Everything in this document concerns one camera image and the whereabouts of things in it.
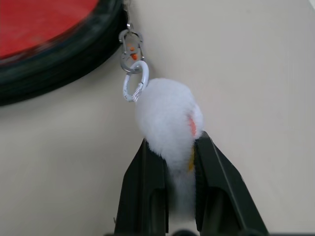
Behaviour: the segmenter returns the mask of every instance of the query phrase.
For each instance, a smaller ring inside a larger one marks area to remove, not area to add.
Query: metal clip
[[[137,87],[137,89],[133,95],[130,95],[128,93],[129,79],[130,79],[130,76],[132,75],[132,73],[127,73],[127,75],[125,77],[124,86],[123,86],[123,95],[128,102],[136,102],[138,97],[141,95],[141,92],[148,85],[148,81],[149,81],[148,65],[145,63],[145,61],[139,60],[139,61],[136,61],[130,68],[135,69],[137,67],[141,67],[141,69],[142,69],[142,79],[141,79],[141,82],[138,84],[138,87]]]
[[[133,47],[133,50],[131,50],[126,43],[126,37],[129,35],[133,36],[135,35],[137,37],[137,45],[135,47]],[[138,74],[141,72],[140,68],[135,68],[132,69],[131,67],[127,66],[127,60],[129,60],[130,58],[132,58],[132,55],[134,54],[138,54],[138,52],[140,51],[140,60],[144,61],[144,53],[143,53],[143,47],[142,47],[142,43],[143,43],[143,38],[141,33],[139,32],[135,32],[135,31],[131,31],[129,29],[123,30],[120,32],[119,34],[119,41],[123,44],[123,54],[121,56],[120,59],[120,65],[122,67],[122,69],[128,73],[132,73],[132,74]]]
[[[130,15],[129,15],[129,13],[130,13],[130,10],[129,10],[130,9],[130,0],[124,0],[123,4],[124,4],[124,10],[127,13],[127,29],[123,30],[119,34],[119,41],[123,45],[123,54],[121,56],[120,65],[124,71],[126,71],[128,73],[132,73],[132,74],[138,74],[141,72],[141,69],[140,68],[132,69],[131,67],[128,67],[127,61],[130,58],[134,59],[133,56],[138,55],[138,54],[140,54],[139,60],[144,61],[144,53],[143,53],[143,47],[142,47],[143,37],[142,37],[141,33],[133,30],[133,24],[130,21]],[[127,36],[135,37],[137,39],[136,45],[129,47],[128,44],[126,43]]]

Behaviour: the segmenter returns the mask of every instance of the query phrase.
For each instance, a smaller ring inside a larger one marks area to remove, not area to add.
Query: white plush toy
[[[169,172],[169,213],[195,216],[194,141],[203,116],[190,89],[173,80],[152,79],[136,101],[136,120],[150,149],[165,159]]]

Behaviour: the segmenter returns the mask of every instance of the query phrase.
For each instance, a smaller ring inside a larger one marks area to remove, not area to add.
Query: keyring
[[[132,74],[131,73],[127,73],[126,77],[125,77],[124,86],[123,86],[123,95],[124,95],[125,99],[128,102],[136,102],[138,97],[140,96],[141,92],[148,85],[148,81],[149,81],[149,68],[148,68],[148,65],[144,61],[139,60],[139,61],[136,61],[130,68],[131,69],[135,69],[135,68],[138,68],[138,67],[141,67],[141,69],[142,69],[142,78],[141,78],[141,82],[138,84],[138,87],[135,90],[133,95],[130,95],[128,93],[129,79],[130,79],[130,76]]]

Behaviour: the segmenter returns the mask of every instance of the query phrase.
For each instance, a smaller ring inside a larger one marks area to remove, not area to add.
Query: red disc
[[[34,48],[82,22],[98,0],[0,0],[0,58]]]

